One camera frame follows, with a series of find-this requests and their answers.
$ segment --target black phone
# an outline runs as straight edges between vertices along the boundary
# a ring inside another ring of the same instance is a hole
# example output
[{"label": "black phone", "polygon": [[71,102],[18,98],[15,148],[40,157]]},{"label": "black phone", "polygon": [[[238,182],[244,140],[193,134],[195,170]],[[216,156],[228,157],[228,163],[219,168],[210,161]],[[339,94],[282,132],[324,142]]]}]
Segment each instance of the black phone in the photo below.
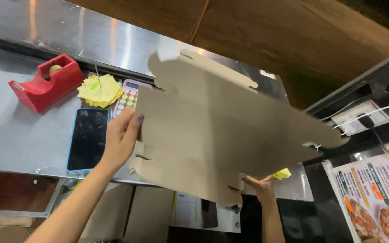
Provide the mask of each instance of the black phone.
[{"label": "black phone", "polygon": [[67,160],[69,172],[92,170],[103,156],[106,145],[108,109],[79,109]]},{"label": "black phone", "polygon": [[219,226],[217,219],[217,205],[205,199],[201,199],[202,228],[216,228]]}]

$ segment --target menu board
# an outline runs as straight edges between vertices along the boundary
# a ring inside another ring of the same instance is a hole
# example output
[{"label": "menu board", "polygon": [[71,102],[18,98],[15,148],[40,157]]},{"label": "menu board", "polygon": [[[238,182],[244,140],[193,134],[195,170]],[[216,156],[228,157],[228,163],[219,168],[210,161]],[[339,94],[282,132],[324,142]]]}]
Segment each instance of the menu board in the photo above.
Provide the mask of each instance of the menu board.
[{"label": "menu board", "polygon": [[333,168],[332,173],[361,240],[389,243],[389,154]]}]

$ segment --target wooden ceiling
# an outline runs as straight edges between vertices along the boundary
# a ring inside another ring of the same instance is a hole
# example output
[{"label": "wooden ceiling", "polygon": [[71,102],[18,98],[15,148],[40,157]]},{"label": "wooden ceiling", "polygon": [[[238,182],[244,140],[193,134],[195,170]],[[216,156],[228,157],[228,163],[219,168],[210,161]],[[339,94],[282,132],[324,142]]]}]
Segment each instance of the wooden ceiling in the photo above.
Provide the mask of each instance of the wooden ceiling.
[{"label": "wooden ceiling", "polygon": [[[68,0],[187,41],[204,0]],[[389,30],[335,0],[218,0],[193,43],[281,76],[304,109],[389,57]]]}]

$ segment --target fingernail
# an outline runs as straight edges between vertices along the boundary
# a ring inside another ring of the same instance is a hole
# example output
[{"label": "fingernail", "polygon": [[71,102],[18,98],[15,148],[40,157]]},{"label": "fingernail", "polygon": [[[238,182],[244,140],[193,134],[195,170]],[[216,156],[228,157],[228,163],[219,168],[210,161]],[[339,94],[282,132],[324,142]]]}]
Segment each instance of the fingernail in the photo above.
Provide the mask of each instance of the fingernail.
[{"label": "fingernail", "polygon": [[142,122],[143,118],[144,118],[143,115],[138,115],[138,117],[136,119],[137,119],[138,122]]}]

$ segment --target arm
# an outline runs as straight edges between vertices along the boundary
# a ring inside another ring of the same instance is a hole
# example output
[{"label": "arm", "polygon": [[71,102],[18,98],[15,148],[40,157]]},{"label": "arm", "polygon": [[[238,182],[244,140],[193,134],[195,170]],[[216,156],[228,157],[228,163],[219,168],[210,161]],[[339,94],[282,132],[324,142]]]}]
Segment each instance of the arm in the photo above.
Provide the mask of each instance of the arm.
[{"label": "arm", "polygon": [[258,181],[250,176],[245,176],[242,180],[255,189],[262,206],[262,242],[285,242],[274,195],[274,177],[270,175]]},{"label": "arm", "polygon": [[102,159],[71,195],[26,240],[32,242],[77,242],[114,174],[131,156],[143,121],[134,108],[126,108],[108,125]]}]

